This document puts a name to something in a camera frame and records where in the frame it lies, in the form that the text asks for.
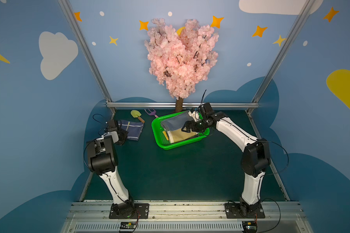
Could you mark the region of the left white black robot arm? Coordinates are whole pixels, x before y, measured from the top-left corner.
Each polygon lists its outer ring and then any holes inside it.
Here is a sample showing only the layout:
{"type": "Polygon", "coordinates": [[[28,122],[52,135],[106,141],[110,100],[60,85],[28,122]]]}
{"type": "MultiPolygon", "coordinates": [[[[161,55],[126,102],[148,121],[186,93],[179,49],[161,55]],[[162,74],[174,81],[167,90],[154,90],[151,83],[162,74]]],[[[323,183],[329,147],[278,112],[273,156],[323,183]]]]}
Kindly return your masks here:
{"type": "Polygon", "coordinates": [[[86,164],[90,171],[97,174],[107,185],[113,199],[112,209],[118,215],[134,211],[134,201],[123,185],[118,173],[118,155],[115,145],[121,145],[127,139],[128,132],[117,120],[107,122],[106,133],[86,144],[86,164]]]}

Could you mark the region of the yellow cartoon pillowcase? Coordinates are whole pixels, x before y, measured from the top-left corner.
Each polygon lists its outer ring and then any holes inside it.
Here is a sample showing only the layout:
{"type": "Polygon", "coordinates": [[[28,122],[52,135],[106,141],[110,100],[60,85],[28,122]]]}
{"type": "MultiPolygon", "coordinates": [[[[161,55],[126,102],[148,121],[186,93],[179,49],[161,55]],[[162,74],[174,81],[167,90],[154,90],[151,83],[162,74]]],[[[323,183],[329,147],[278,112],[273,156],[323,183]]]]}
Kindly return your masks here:
{"type": "Polygon", "coordinates": [[[169,141],[169,137],[168,137],[168,135],[166,134],[166,131],[163,131],[162,133],[163,133],[163,135],[165,136],[166,140],[169,141]]]}

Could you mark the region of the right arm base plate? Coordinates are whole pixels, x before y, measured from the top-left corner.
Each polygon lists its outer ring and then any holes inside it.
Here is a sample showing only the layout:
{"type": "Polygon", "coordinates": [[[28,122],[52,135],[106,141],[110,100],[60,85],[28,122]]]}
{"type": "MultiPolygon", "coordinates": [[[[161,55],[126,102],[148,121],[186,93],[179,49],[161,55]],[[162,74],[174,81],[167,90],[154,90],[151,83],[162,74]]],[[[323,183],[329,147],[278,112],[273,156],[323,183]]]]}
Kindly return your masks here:
{"type": "Polygon", "coordinates": [[[246,203],[225,203],[226,217],[230,218],[265,218],[265,213],[260,202],[254,205],[248,205],[246,203]]]}

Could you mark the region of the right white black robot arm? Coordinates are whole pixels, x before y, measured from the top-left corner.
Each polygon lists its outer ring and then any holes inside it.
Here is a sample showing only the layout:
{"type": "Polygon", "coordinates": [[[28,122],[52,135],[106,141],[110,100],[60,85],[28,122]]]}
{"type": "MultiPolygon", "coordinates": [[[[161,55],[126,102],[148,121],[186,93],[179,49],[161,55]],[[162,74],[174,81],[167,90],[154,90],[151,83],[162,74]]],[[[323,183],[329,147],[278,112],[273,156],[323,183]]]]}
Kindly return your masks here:
{"type": "Polygon", "coordinates": [[[235,124],[224,112],[215,112],[210,103],[201,104],[192,120],[184,123],[183,132],[203,133],[214,127],[226,135],[243,152],[241,168],[245,173],[244,190],[240,197],[239,211],[243,216],[260,209],[261,188],[266,168],[271,164],[269,142],[258,139],[235,124]]]}

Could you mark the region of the navy plaid pillowcase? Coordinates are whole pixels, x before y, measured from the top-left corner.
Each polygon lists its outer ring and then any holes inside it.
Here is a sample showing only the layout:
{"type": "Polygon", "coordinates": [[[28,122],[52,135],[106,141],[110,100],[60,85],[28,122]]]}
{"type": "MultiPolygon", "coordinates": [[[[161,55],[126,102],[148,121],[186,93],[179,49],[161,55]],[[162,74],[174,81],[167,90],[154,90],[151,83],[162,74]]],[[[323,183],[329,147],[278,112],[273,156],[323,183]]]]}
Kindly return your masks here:
{"type": "Polygon", "coordinates": [[[138,141],[144,128],[142,122],[133,122],[127,120],[118,120],[120,128],[127,131],[127,139],[138,141]]]}

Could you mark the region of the green plastic basket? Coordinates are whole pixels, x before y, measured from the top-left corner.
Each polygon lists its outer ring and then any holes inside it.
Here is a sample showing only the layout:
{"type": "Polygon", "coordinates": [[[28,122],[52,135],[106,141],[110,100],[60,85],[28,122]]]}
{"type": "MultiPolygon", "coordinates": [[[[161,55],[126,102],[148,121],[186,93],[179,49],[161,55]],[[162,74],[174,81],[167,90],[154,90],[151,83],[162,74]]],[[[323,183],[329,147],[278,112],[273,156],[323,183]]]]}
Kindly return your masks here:
{"type": "Polygon", "coordinates": [[[164,131],[164,129],[162,128],[160,123],[163,120],[165,120],[165,119],[168,119],[168,118],[171,118],[171,117],[175,117],[176,115],[179,115],[181,113],[182,112],[174,113],[174,114],[170,114],[170,115],[166,115],[166,116],[161,116],[161,117],[156,118],[156,119],[154,119],[152,121],[151,126],[152,126],[152,130],[153,130],[153,133],[154,133],[154,138],[155,138],[155,141],[156,141],[157,145],[160,148],[162,148],[164,150],[171,150],[171,149],[174,149],[174,148],[177,148],[177,147],[180,147],[180,146],[184,146],[184,145],[187,145],[187,144],[191,144],[191,143],[200,141],[200,140],[206,138],[210,134],[210,129],[207,129],[204,133],[197,133],[196,136],[191,137],[191,138],[189,138],[187,140],[171,144],[170,141],[167,141],[165,136],[163,135],[162,132],[164,131]]]}

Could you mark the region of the beige grey pillowcase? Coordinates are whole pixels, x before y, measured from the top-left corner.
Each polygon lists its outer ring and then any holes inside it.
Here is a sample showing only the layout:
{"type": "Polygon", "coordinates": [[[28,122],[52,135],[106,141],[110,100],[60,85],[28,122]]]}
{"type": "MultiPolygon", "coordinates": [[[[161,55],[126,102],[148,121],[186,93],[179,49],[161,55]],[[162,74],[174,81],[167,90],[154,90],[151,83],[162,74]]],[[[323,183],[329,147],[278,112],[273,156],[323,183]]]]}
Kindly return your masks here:
{"type": "Polygon", "coordinates": [[[193,120],[190,110],[184,111],[179,115],[163,120],[160,124],[166,132],[171,144],[187,140],[197,135],[196,132],[183,132],[181,129],[187,121],[193,120]]]}

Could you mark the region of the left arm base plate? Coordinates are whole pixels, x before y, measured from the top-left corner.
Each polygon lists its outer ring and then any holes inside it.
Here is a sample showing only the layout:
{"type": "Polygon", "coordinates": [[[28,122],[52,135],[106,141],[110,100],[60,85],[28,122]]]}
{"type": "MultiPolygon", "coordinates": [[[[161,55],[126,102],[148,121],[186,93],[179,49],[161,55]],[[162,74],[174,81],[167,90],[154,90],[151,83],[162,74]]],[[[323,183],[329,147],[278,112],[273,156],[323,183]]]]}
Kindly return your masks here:
{"type": "Polygon", "coordinates": [[[135,203],[134,206],[127,203],[113,204],[109,219],[148,219],[148,213],[148,203],[135,203]]]}

